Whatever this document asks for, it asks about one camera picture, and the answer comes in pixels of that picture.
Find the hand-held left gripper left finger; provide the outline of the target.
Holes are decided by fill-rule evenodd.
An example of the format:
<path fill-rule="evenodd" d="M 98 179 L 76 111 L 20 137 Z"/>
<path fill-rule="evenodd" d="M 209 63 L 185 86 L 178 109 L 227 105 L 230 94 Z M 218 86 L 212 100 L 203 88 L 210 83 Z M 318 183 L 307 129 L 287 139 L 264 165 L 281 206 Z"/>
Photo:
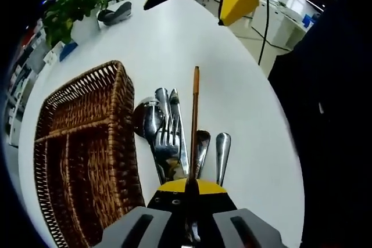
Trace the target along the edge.
<path fill-rule="evenodd" d="M 137 206 L 103 230 L 100 247 L 191 247 L 187 216 L 190 180 L 161 185 L 147 206 Z"/>

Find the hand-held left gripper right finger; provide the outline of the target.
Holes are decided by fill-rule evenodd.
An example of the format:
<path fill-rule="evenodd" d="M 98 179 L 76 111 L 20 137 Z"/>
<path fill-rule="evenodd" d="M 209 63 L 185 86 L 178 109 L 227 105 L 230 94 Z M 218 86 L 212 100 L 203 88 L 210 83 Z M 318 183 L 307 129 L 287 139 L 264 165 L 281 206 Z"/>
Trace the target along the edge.
<path fill-rule="evenodd" d="M 193 222 L 197 247 L 285 247 L 281 234 L 252 211 L 239 209 L 220 185 L 197 181 Z"/>

